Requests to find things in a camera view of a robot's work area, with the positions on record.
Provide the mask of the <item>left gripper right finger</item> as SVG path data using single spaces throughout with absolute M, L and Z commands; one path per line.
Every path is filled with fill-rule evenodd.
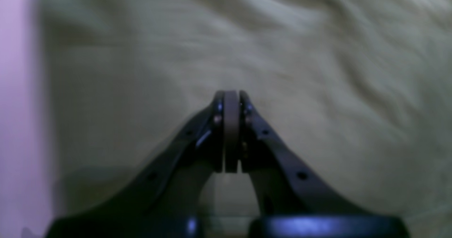
M 242 168 L 261 216 L 250 238 L 408 238 L 398 217 L 341 196 L 281 140 L 244 91 L 225 92 L 225 171 Z

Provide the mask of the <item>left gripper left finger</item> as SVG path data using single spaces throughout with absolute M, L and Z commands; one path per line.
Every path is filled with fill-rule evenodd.
M 110 199 L 56 220 L 47 238 L 202 238 L 199 196 L 221 172 L 226 92 L 192 117 L 151 163 Z

